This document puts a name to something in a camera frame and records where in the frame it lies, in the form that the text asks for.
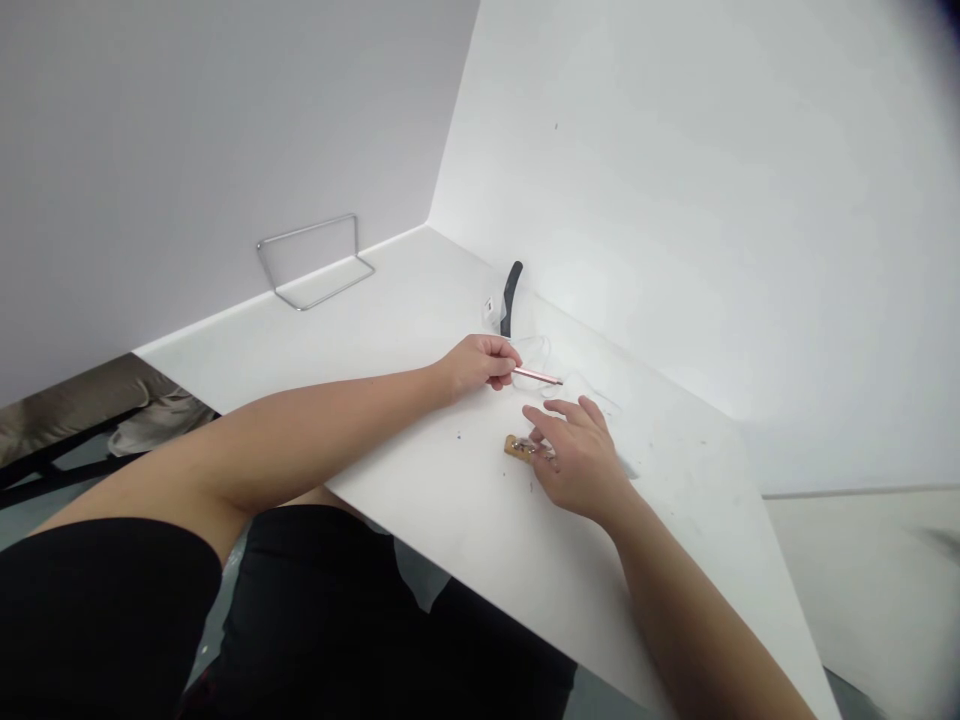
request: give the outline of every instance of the leg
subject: leg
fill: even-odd
[[[563,717],[577,664],[516,620],[451,579],[429,624],[441,657],[498,716]]]
[[[393,538],[333,506],[340,501],[325,489],[297,500],[250,527],[201,693],[221,717],[354,712],[388,698],[380,692],[415,653],[424,618],[397,571]],[[184,717],[203,712],[192,700]]]

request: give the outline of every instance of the white partition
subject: white partition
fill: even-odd
[[[478,2],[0,3],[0,406],[420,225]]]
[[[954,482],[960,58],[905,5],[485,0],[429,223],[738,420],[766,492]]]

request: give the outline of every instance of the black shorts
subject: black shorts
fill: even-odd
[[[254,520],[224,633],[186,718],[560,718],[576,670],[456,580],[423,612],[393,538],[327,506]]]

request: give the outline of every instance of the finger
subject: finger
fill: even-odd
[[[480,341],[484,351],[488,355],[510,358],[516,363],[514,367],[523,365],[523,360],[520,359],[520,353],[516,351],[507,338],[500,337],[499,335],[481,335]]]
[[[553,443],[551,443],[549,440],[547,440],[547,439],[543,436],[543,433],[540,432],[539,430],[537,430],[536,428],[534,428],[534,429],[533,429],[533,432],[530,433],[529,440],[530,440],[530,442],[532,442],[534,445],[536,445],[536,449],[537,449],[537,450],[542,450],[545,454],[546,454],[546,453],[549,453],[550,455],[556,455],[556,452],[557,452],[557,451],[556,451],[556,449],[553,447]]]
[[[590,419],[593,420],[602,430],[609,432],[607,430],[607,419],[603,416],[603,411],[600,409],[599,405],[597,405],[586,395],[581,395],[580,407],[583,408],[584,412],[590,416]]]
[[[556,472],[560,472],[560,456],[557,455],[557,451],[547,445],[537,445],[537,449],[533,452],[537,457],[542,457]]]
[[[555,463],[550,462],[539,453],[530,456],[530,463],[533,465],[533,474],[537,476],[537,480],[540,481],[545,490],[548,490],[550,485],[557,482],[559,471]]]
[[[569,403],[566,400],[547,400],[543,406],[547,410],[560,413],[574,425],[579,425],[580,427],[591,427],[594,424],[593,420],[590,419],[590,416],[587,415],[586,410],[579,405]]]
[[[567,428],[567,424],[560,418],[547,415],[532,405],[523,406],[523,416],[536,426],[537,430],[540,431],[543,437],[550,441],[550,444],[553,445],[554,448],[558,447],[558,441],[562,445],[568,437],[570,431]]]
[[[509,375],[517,366],[517,361],[513,358],[488,357],[484,362],[484,368],[490,377]]]

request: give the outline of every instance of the white desk surface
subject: white desk surface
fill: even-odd
[[[137,354],[227,413],[279,390],[432,362],[483,331],[480,306],[503,284],[428,227],[364,258],[376,274],[312,310],[263,295]],[[638,490],[817,716],[839,718],[734,423],[539,298],[517,303],[515,323],[525,327],[515,324],[514,337],[546,335],[552,357],[622,407],[611,427],[639,471]],[[508,433],[530,429],[521,406],[538,399],[485,389],[329,487],[615,688],[662,710],[613,545],[590,522],[554,508],[532,470],[503,453]]]

